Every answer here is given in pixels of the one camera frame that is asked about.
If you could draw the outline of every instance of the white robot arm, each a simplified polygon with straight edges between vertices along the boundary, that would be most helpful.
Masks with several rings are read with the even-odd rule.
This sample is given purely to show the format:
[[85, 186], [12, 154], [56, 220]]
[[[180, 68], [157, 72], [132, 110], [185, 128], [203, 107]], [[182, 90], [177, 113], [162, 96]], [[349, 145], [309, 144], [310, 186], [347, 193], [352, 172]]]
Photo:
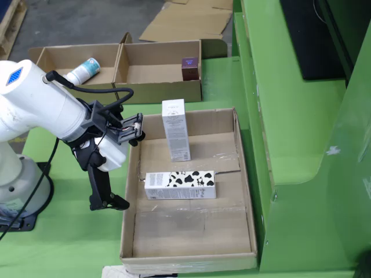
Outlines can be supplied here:
[[[46, 75], [30, 60], [0, 61], [0, 142], [3, 142], [0, 143], [0, 211], [1, 204], [14, 199], [9, 188], [13, 188], [10, 185], [15, 183], [23, 167], [6, 142], [37, 126], [69, 145], [82, 170], [88, 171], [93, 191], [91, 210], [127, 209], [129, 203], [111, 192], [108, 172], [121, 167], [126, 160], [128, 143], [137, 145], [144, 138], [142, 114], [122, 119], [120, 104], [123, 101], [106, 107], [97, 101], [87, 104], [73, 97], [54, 79], [64, 85], [67, 82], [71, 89], [84, 90], [68, 84], [56, 72]], [[24, 191], [27, 196], [32, 185]], [[37, 207], [37, 204], [33, 209], [27, 207], [27, 213], [31, 214]]]

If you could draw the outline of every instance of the open cardboard box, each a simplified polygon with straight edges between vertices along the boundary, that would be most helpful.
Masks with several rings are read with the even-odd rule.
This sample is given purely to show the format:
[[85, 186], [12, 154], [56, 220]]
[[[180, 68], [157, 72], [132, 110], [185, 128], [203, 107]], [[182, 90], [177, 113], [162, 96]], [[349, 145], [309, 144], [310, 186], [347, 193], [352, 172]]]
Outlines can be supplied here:
[[[245, 157], [235, 109], [186, 112], [191, 161], [170, 161], [161, 115], [144, 116], [130, 148], [120, 258], [137, 274], [257, 267]], [[214, 170], [216, 199], [148, 200], [147, 172]]]
[[[131, 43], [132, 37], [126, 33], [120, 43], [102, 43], [96, 45], [65, 45], [31, 48], [28, 55], [43, 71], [57, 71], [64, 75], [78, 67], [87, 59], [95, 58], [101, 66], [100, 72], [79, 87], [89, 89], [112, 89], [117, 64], [117, 57], [124, 43]], [[67, 89], [73, 96], [86, 102], [98, 100], [104, 105], [117, 100], [115, 93], [89, 94]]]
[[[197, 57], [199, 79], [183, 81], [183, 58]], [[160, 103], [183, 98], [201, 101], [201, 41], [123, 44], [114, 86], [129, 87], [134, 96], [126, 103]]]

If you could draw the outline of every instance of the blue logo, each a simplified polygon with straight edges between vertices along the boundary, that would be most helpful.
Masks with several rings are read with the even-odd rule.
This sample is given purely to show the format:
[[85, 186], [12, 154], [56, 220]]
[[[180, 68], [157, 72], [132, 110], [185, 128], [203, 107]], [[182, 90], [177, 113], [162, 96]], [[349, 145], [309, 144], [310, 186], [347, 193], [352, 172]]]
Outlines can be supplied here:
[[8, 82], [6, 83], [6, 86], [9, 85], [9, 84], [12, 84], [13, 82], [17, 81], [19, 79], [19, 77], [21, 76], [21, 72], [22, 72], [22, 68], [20, 69], [17, 69], [15, 72], [13, 72], [9, 79], [8, 79]]

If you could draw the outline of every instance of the cow print pattern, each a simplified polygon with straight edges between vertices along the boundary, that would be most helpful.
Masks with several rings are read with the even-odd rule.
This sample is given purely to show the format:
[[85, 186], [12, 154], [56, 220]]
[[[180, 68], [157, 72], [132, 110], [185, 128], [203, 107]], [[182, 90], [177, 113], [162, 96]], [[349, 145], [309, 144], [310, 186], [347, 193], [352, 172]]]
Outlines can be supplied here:
[[189, 187], [214, 186], [214, 171], [171, 172], [167, 187], [180, 185]]

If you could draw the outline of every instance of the cow print box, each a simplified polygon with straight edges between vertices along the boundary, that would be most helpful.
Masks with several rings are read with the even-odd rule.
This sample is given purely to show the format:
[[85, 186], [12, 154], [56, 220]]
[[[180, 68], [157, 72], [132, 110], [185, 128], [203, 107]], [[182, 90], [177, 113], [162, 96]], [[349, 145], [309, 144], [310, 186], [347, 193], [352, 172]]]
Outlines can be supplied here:
[[147, 173], [144, 189], [149, 200], [215, 199], [215, 172]]

